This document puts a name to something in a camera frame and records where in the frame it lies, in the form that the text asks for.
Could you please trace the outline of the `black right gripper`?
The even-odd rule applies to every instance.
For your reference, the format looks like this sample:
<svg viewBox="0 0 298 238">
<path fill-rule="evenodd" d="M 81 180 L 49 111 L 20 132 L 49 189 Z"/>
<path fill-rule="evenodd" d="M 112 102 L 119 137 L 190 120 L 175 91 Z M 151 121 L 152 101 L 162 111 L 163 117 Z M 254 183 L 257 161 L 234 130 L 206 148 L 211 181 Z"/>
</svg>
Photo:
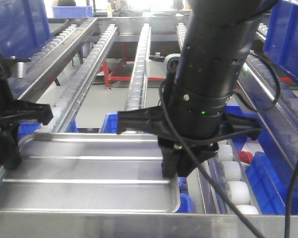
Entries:
<svg viewBox="0 0 298 238">
<path fill-rule="evenodd" d="M 161 106 L 118 112 L 117 133 L 126 130 L 143 131 L 157 136 L 163 157 L 161 167 L 164 178 L 171 178 L 174 175 L 187 177 L 197 167 L 184 147 L 175 148 L 174 145 L 181 146 L 182 143 L 167 125 Z M 262 128 L 256 119 L 224 113 L 215 135 L 207 139 L 195 140 L 188 137 L 182 139 L 198 162 L 202 163 L 217 155 L 218 142 L 237 136 L 248 136 L 256 140 L 261 131 Z"/>
</svg>

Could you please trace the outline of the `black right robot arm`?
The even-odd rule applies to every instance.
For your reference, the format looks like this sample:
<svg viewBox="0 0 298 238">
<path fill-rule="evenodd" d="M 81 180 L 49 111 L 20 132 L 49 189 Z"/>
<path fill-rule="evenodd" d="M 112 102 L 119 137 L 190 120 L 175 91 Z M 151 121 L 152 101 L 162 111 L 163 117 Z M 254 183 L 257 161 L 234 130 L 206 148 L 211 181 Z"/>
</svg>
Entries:
<svg viewBox="0 0 298 238">
<path fill-rule="evenodd" d="M 187 177 L 214 157 L 218 142 L 237 136 L 255 140 L 255 119 L 228 114 L 227 102 L 249 54 L 260 19 L 274 0 L 193 0 L 177 67 L 165 79 L 160 106 L 118 112 L 117 131 L 157 136 L 162 175 Z"/>
</svg>

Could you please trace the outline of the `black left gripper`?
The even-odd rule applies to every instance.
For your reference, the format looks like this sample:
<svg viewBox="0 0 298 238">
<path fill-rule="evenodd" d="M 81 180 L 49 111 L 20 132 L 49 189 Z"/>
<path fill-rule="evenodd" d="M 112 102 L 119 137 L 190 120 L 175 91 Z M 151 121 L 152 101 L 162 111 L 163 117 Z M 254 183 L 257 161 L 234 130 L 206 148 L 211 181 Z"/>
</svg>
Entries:
<svg viewBox="0 0 298 238">
<path fill-rule="evenodd" d="M 50 105 L 16 100 L 0 67 L 0 166 L 15 169 L 22 161 L 19 144 L 19 126 L 36 121 L 49 124 L 53 118 Z"/>
</svg>

